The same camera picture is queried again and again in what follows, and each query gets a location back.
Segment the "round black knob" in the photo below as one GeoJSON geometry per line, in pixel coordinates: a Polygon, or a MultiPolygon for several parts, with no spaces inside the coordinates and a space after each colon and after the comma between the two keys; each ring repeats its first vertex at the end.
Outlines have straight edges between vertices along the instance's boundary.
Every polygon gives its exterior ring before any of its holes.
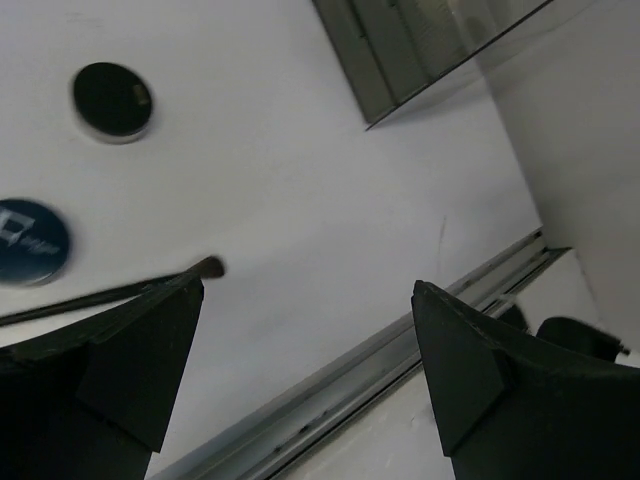
{"type": "Polygon", "coordinates": [[[114,63],[93,63],[73,80],[73,102],[81,125],[98,140],[128,143],[146,133],[153,97],[136,73],[114,63]]]}

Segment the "metal channel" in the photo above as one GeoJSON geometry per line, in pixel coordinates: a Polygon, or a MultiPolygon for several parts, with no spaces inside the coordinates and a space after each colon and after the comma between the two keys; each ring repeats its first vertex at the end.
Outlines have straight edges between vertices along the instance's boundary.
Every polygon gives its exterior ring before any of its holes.
{"type": "MultiPolygon", "coordinates": [[[[557,258],[535,232],[447,290],[474,308],[502,311],[514,290],[557,258]]],[[[420,366],[411,314],[222,434],[216,453],[180,480],[267,480],[420,366]]]]}

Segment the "white logo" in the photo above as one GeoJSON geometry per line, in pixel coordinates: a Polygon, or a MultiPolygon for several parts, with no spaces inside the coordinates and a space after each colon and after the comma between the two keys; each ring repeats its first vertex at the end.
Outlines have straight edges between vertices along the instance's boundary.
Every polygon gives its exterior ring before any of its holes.
{"type": "Polygon", "coordinates": [[[6,240],[11,246],[20,240],[20,236],[33,227],[35,222],[31,217],[3,208],[0,210],[0,239],[6,240]]]}

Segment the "white surface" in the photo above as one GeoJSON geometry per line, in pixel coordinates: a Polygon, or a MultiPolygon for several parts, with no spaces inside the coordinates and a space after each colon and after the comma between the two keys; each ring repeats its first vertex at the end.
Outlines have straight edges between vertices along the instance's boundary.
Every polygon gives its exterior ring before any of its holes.
{"type": "Polygon", "coordinates": [[[282,480],[454,480],[420,371],[282,480]]]}
{"type": "Polygon", "coordinates": [[[575,251],[565,253],[520,292],[516,304],[535,334],[549,317],[570,317],[604,330],[575,251]]]}
{"type": "Polygon", "coordinates": [[[127,300],[112,302],[106,305],[100,305],[99,307],[85,308],[84,310],[77,310],[71,313],[53,315],[38,320],[31,320],[2,327],[0,328],[0,348],[20,343],[29,338],[44,335],[45,333],[53,332],[54,330],[66,327],[92,315],[97,315],[109,308],[117,307],[126,301],[127,300]]]}
{"type": "Polygon", "coordinates": [[[1,291],[0,314],[211,253],[229,267],[206,285],[149,475],[405,314],[415,279],[447,285],[539,226],[484,83],[365,133],[310,1],[0,13],[0,192],[60,209],[77,245],[58,281],[1,291]],[[153,89],[141,141],[102,145],[74,125],[69,81],[96,61],[153,89]]]}
{"type": "Polygon", "coordinates": [[[638,19],[640,2],[600,0],[490,76],[547,239],[577,248],[603,322],[635,349],[638,19]]]}
{"type": "MultiPolygon", "coordinates": [[[[516,299],[533,333],[547,316],[580,318],[602,328],[574,252],[568,252],[516,299]]],[[[638,366],[640,355],[619,357],[638,366]]],[[[279,480],[448,480],[424,372],[376,406],[279,480]]]]}

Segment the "blue sticker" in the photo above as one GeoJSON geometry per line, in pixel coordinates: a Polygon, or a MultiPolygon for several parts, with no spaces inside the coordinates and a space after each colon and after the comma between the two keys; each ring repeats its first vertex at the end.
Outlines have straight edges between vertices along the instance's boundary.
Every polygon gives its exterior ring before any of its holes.
{"type": "Polygon", "coordinates": [[[56,213],[30,200],[0,200],[0,283],[40,283],[64,267],[70,250],[69,231],[56,213]]]}

